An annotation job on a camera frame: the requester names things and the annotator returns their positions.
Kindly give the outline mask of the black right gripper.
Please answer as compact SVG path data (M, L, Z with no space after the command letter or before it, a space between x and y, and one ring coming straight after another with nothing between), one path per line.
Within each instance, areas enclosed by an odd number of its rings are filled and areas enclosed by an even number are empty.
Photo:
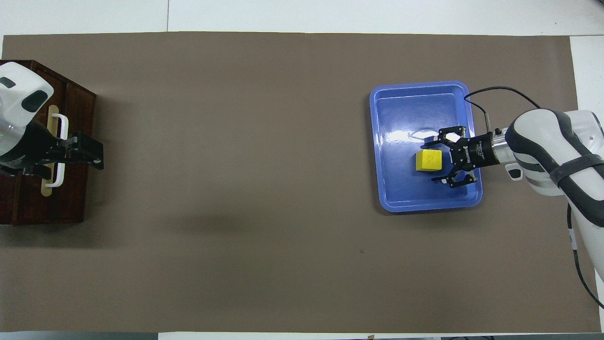
M424 145L452 145L450 156L453 164L450 172L444 176L432 177L431 181L448 185L450 188L465 187L478 182L476 169L500 164L493 147L493 134L467 138L466 127L453 126L438 130L436 136L424 139ZM453 134L457 139L448 136Z

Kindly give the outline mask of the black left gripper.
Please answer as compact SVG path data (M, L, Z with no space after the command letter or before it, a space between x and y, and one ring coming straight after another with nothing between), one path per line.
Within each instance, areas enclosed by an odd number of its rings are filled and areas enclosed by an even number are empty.
M62 147L77 152L62 153ZM82 132L73 132L60 141L42 123L32 120L25 127L21 140L0 158L2 176L16 177L18 174L51 178L48 163L87 164L97 170L104 169L104 145Z

